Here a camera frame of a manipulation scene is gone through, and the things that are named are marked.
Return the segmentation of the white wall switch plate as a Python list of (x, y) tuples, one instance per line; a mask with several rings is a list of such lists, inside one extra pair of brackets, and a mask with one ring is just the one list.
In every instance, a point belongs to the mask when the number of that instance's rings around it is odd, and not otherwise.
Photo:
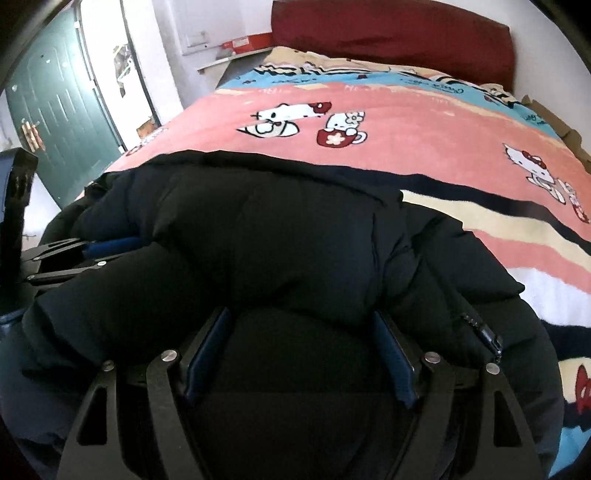
[(209, 34), (204, 30), (184, 34), (184, 45), (186, 49), (206, 49), (210, 42)]

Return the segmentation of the red white box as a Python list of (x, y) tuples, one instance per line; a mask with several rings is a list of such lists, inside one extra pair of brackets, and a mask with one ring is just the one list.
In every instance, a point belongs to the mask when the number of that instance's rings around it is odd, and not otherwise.
[(252, 51), (263, 50), (273, 47), (273, 33), (259, 33), (247, 35), (221, 44), (226, 50), (231, 50), (235, 54), (249, 53)]

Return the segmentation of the pink Hello Kitty blanket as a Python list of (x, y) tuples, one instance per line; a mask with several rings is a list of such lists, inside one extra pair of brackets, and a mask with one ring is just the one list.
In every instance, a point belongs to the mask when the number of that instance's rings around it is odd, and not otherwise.
[(497, 84), (277, 47), (114, 169), (187, 149), (390, 172), (406, 201), (460, 220), (549, 329), (565, 400), (552, 477), (589, 477), (590, 176), (547, 116)]

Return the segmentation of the black puffer jacket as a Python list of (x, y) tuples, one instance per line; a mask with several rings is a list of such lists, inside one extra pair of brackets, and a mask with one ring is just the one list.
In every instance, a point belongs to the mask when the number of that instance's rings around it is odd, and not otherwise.
[(411, 417), (375, 318), (455, 367), (499, 365), (543, 476), (563, 416), (555, 350), (522, 286), (462, 224), (404, 201), (394, 177), (263, 155), (160, 155), (108, 173), (44, 244), (134, 237), (139, 248), (34, 296), (1, 342), (1, 475), (59, 479), (75, 417), (117, 373), (121, 443), (165, 479), (147, 366), (204, 322), (224, 331), (177, 403), (201, 479), (391, 479)]

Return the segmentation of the dark green door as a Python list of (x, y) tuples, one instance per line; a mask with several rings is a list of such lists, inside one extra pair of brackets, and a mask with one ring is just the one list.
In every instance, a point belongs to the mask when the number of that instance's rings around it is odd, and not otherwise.
[(60, 207), (73, 202), (121, 155), (90, 79), (76, 12), (62, 10), (9, 77), (6, 94), (19, 140)]

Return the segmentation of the dark red headboard cushion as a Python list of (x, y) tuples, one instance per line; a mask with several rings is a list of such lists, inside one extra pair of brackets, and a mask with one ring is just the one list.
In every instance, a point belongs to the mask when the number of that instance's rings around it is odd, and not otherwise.
[(276, 1), (276, 44), (332, 58), (430, 68), (514, 87), (510, 28), (437, 1)]

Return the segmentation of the brown cardboard strip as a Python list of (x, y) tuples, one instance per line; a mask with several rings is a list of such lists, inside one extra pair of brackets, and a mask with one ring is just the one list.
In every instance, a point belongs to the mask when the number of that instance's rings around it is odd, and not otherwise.
[(591, 156), (582, 147), (582, 136), (578, 131), (567, 125), (562, 119), (535, 99), (525, 95), (521, 103), (540, 116), (559, 136), (566, 147), (583, 165), (585, 171), (591, 173)]

